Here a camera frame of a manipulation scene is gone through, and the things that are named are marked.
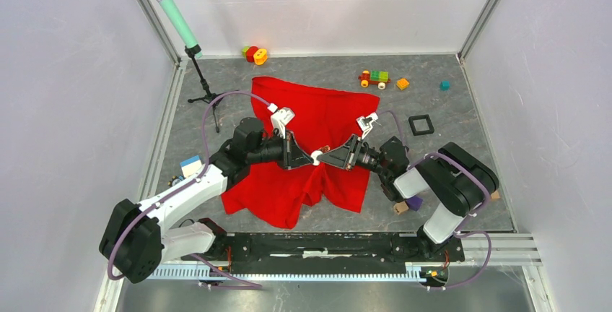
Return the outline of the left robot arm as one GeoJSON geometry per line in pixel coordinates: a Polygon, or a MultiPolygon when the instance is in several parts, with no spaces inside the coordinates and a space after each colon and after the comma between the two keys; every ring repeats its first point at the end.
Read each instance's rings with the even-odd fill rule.
{"type": "Polygon", "coordinates": [[[253,164],[276,163],[292,170],[317,165],[321,153],[307,153],[288,129],[274,129],[266,136],[261,120],[244,118],[232,138],[196,173],[141,203],[124,199],[114,206],[99,246],[108,260],[108,278],[138,283],[167,260],[191,254],[221,258],[227,241],[208,225],[197,222],[185,230],[173,225],[244,180],[253,164]]]}

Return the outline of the black square frame box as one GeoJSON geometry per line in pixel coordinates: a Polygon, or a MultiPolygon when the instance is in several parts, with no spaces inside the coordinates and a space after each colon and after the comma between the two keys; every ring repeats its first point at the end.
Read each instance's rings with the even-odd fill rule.
{"type": "Polygon", "coordinates": [[[408,118],[408,124],[411,129],[411,133],[415,137],[434,133],[434,125],[429,114],[410,116],[408,118]]]}

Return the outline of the red garment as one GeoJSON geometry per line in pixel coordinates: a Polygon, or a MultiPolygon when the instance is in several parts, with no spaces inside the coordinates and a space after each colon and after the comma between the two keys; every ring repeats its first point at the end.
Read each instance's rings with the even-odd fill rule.
{"type": "MultiPolygon", "coordinates": [[[[352,134],[361,134],[357,118],[375,112],[380,102],[376,95],[308,87],[268,76],[254,77],[252,92],[294,112],[287,128],[308,154],[325,146],[339,147],[352,134]]],[[[249,176],[221,199],[229,215],[246,209],[276,228],[292,229],[302,206],[312,207],[322,198],[338,208],[361,212],[369,178],[364,168],[347,171],[320,164],[284,170],[269,162],[253,165],[249,176]]]]}

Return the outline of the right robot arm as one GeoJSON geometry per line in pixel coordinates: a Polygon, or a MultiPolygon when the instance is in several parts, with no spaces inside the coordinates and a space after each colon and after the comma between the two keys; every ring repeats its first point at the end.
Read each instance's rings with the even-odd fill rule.
{"type": "Polygon", "coordinates": [[[499,188],[499,178],[491,168],[462,147],[449,142],[416,162],[407,157],[408,148],[396,136],[379,149],[358,136],[335,149],[312,153],[315,163],[342,170],[364,168],[376,174],[385,195],[392,202],[407,201],[430,190],[439,204],[419,228],[417,251],[426,260],[445,252],[446,242],[457,235],[469,217],[475,217],[499,188]]]}

